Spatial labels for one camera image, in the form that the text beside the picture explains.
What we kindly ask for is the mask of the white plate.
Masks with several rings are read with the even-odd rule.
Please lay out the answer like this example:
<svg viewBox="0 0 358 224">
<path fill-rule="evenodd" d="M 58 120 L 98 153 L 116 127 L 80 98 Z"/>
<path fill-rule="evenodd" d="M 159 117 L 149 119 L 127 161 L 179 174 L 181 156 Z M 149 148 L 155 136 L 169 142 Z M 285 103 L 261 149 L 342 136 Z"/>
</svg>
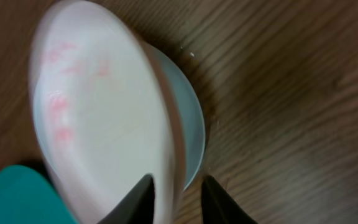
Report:
<svg viewBox="0 0 358 224">
<path fill-rule="evenodd" d="M 30 79 L 44 158 L 80 223 L 97 223 L 136 183 L 154 179 L 154 222 L 172 223 L 185 186 L 185 143 L 151 49 L 90 1 L 59 1 L 35 33 Z"/>
</svg>

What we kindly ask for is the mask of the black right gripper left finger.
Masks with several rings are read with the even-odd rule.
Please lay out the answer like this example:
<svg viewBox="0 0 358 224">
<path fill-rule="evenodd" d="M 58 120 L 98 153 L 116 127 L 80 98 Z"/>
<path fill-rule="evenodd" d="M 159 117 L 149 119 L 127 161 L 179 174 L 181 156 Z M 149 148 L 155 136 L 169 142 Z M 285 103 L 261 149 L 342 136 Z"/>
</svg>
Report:
<svg viewBox="0 0 358 224">
<path fill-rule="evenodd" d="M 98 224 L 153 224 L 154 180 L 146 174 Z"/>
</svg>

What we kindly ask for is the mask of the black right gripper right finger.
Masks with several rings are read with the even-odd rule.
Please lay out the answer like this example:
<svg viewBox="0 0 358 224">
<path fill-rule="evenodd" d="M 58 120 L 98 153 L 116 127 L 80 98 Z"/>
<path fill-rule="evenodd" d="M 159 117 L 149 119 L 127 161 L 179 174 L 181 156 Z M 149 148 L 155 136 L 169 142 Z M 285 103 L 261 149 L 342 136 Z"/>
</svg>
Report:
<svg viewBox="0 0 358 224">
<path fill-rule="evenodd" d="M 211 175 L 201 184 L 201 209 L 204 224 L 257 224 Z"/>
</svg>

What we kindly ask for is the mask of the light blue plate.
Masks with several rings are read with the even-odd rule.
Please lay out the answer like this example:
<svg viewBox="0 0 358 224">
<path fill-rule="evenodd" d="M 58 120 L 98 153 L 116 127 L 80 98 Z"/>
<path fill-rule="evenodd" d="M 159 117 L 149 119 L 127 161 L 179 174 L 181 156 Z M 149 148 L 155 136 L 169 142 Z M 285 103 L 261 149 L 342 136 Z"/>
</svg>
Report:
<svg viewBox="0 0 358 224">
<path fill-rule="evenodd" d="M 180 113 L 186 154 L 184 189 L 187 189 L 201 167 L 206 147 L 206 126 L 203 112 L 194 88 L 180 68 L 159 49 L 150 44 L 148 48 L 152 50 L 168 78 Z"/>
</svg>

